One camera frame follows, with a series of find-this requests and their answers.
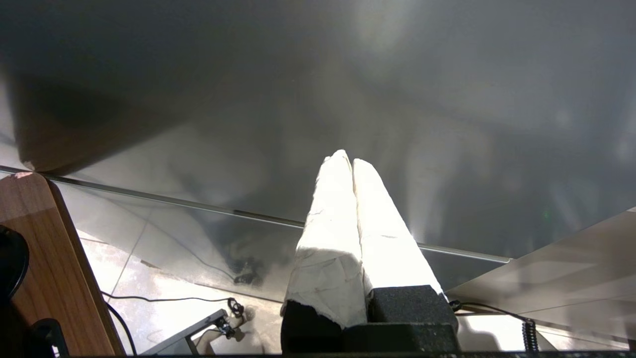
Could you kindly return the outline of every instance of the white surface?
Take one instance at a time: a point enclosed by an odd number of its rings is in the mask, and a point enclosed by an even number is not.
[[[507,315],[457,317],[457,340],[462,351],[524,351],[522,323]],[[628,350],[629,345],[551,327],[537,326],[539,350]]]
[[[378,172],[356,159],[353,174],[365,294],[379,287],[416,285],[431,285],[442,293]]]
[[[318,173],[285,302],[311,306],[341,327],[366,322],[356,217],[351,165],[339,150]]]
[[[104,242],[82,238],[81,244],[99,289],[112,293],[130,254]]]

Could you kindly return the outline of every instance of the white paper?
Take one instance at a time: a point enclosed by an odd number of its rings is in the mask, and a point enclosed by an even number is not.
[[[374,288],[431,285],[443,293],[375,168],[353,165],[365,295]]]
[[[361,256],[351,164],[339,150],[318,173],[285,302],[311,306],[342,328],[366,323]]]

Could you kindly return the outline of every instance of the black object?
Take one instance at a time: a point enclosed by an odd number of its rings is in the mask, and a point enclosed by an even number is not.
[[[342,328],[313,307],[288,301],[280,327],[283,353],[342,352]]]
[[[29,246],[22,235],[0,225],[0,304],[11,301],[29,267]]]
[[[234,297],[228,297],[228,298],[221,298],[221,299],[207,299],[207,298],[202,298],[202,297],[183,297],[183,298],[146,298],[146,297],[142,297],[142,296],[113,296],[109,293],[106,293],[104,291],[101,291],[102,294],[106,297],[110,297],[112,299],[141,299],[145,302],[173,302],[173,301],[186,301],[189,299],[197,299],[199,301],[204,301],[204,302],[222,302],[222,301],[227,301],[228,302],[228,308],[230,309],[230,311],[232,311],[232,313],[234,313],[234,316],[236,317],[243,317],[243,312],[245,311],[245,307],[243,307],[242,304],[238,303],[237,300]]]
[[[37,321],[25,335],[24,352],[26,357],[54,358],[53,346],[57,348],[57,357],[69,356],[69,349],[66,347],[62,328],[55,319]]]
[[[373,289],[368,322],[342,331],[312,307],[288,301],[280,345],[283,354],[459,351],[457,318],[430,285]]]
[[[537,326],[534,321],[528,320],[523,323],[523,345],[528,352],[539,351],[539,340],[537,340]]]
[[[234,328],[232,328],[232,326],[230,326],[230,323],[225,319],[225,317],[227,317],[227,315],[217,318],[214,321],[214,325],[219,329],[221,334],[223,334],[225,338],[229,340],[230,338],[234,337],[236,331],[234,330]]]
[[[345,352],[458,352],[451,324],[369,323],[342,334]]]

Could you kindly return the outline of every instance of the tile floor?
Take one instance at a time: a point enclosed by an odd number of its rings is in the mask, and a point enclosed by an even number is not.
[[[88,260],[97,283],[104,292],[115,296],[143,296],[148,298],[203,297],[221,299],[234,297],[245,306],[251,320],[242,326],[245,338],[216,342],[218,354],[280,353],[280,302],[244,296],[184,281],[163,272],[134,255],[98,240],[82,238]],[[173,334],[189,327],[217,310],[225,309],[225,302],[208,303],[197,300],[149,303],[138,299],[109,299],[128,325],[135,347],[145,352]],[[120,339],[128,354],[132,353],[121,325],[113,318]]]
[[[233,217],[191,212],[142,199],[59,187],[102,291],[148,298],[234,297],[252,313],[253,319],[242,329],[245,339],[215,340],[215,352],[280,353],[279,312],[291,269],[289,260],[285,260],[293,257],[300,231],[247,220],[239,222]],[[222,237],[233,239],[230,259],[255,257],[268,264],[260,286],[235,285],[218,268],[209,266],[227,261],[219,256],[218,242],[211,241]],[[234,245],[234,241],[248,245]],[[442,259],[431,261],[434,269],[448,265],[449,261]],[[225,263],[222,265],[225,266],[221,269],[228,269]],[[139,353],[211,313],[227,309],[225,302],[107,300],[124,318]],[[132,353],[123,329],[114,322],[127,353]],[[464,350],[523,349],[521,325],[511,317],[480,315],[463,317],[460,322],[459,340]],[[549,327],[537,330],[544,338],[540,338],[543,350],[627,349],[627,344],[598,337]]]
[[[251,312],[252,319],[242,326],[246,334],[241,342],[215,340],[218,354],[280,353],[280,302],[236,294],[182,280],[144,262],[108,243],[86,238],[82,244],[100,288],[116,296],[148,298],[204,297],[219,299],[232,296]],[[189,300],[148,303],[136,299],[108,299],[127,323],[138,352],[145,352],[173,334],[189,327],[219,309],[225,302],[207,303]],[[128,354],[132,353],[121,325],[113,319]],[[523,350],[521,324],[504,315],[460,317],[458,339],[463,350]],[[583,334],[537,327],[541,350],[627,350],[628,345]]]

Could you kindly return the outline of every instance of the gray wall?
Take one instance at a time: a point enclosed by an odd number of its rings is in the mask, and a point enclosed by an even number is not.
[[[2,162],[304,220],[345,148],[417,241],[520,257],[636,201],[635,20],[617,0],[7,1]],[[258,246],[229,227],[206,240]]]

